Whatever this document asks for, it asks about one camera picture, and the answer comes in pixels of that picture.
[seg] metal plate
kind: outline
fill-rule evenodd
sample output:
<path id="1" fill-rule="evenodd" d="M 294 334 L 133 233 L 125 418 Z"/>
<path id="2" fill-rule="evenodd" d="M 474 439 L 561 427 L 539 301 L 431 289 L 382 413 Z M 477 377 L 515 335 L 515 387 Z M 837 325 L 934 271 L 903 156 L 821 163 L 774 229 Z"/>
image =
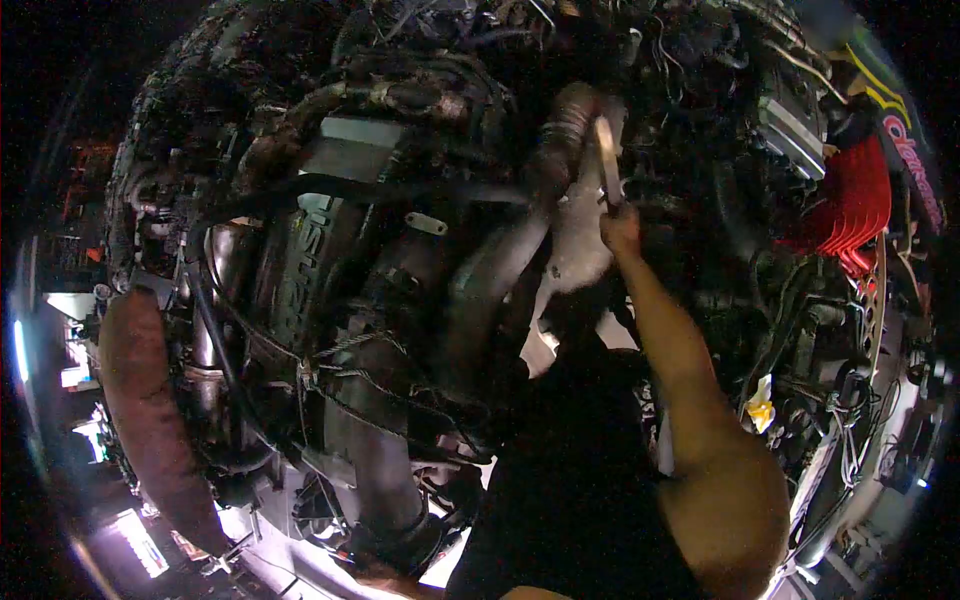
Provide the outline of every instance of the metal plate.
<path id="1" fill-rule="evenodd" d="M 446 235 L 449 228 L 440 219 L 434 219 L 421 212 L 408 212 L 404 219 L 407 225 L 431 235 Z"/>

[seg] black shirt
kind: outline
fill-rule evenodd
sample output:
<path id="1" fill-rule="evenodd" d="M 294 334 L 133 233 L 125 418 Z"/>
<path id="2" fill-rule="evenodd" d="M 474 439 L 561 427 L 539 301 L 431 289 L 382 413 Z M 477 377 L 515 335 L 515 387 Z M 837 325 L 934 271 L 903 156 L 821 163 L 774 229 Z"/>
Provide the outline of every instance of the black shirt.
<path id="1" fill-rule="evenodd" d="M 571 598 L 704 596 L 657 505 L 662 475 L 638 424 L 636 363 L 605 348 L 578 354 L 537 382 L 447 598 L 494 599 L 517 586 Z"/>

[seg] fingers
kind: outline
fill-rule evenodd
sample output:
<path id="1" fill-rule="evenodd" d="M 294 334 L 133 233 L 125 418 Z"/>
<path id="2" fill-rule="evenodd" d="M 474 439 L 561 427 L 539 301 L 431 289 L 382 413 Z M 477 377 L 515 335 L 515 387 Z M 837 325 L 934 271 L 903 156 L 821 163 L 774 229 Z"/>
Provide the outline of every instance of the fingers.
<path id="1" fill-rule="evenodd" d="M 640 219 L 636 208 L 624 204 L 615 214 L 600 215 L 600 237 L 614 254 L 639 253 Z"/>

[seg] person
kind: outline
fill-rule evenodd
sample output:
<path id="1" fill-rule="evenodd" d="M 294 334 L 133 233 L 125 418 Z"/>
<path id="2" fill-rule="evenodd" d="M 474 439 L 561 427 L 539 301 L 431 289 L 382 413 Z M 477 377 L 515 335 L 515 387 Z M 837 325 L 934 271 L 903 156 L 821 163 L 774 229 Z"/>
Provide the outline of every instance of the person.
<path id="1" fill-rule="evenodd" d="M 768 586 L 787 538 L 782 471 L 741 427 L 696 324 L 644 261 L 636 210 L 603 215 L 600 229 L 669 414 L 672 475 L 653 468 L 639 438 L 636 373 L 594 331 L 568 331 L 536 382 L 537 418 L 499 453 L 445 595 L 396 579 L 378 588 L 453 600 L 747 600 Z"/>

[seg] red cooling fins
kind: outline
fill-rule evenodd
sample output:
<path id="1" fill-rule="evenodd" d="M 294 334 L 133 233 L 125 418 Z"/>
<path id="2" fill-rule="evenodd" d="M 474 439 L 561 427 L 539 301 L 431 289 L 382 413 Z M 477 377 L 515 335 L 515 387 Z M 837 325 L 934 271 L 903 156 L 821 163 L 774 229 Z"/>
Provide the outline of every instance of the red cooling fins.
<path id="1" fill-rule="evenodd" d="M 850 277 L 860 278 L 874 267 L 860 247 L 890 221 L 890 175 L 879 138 L 871 135 L 828 158 L 820 189 L 826 200 L 804 217 L 791 245 L 837 256 Z"/>

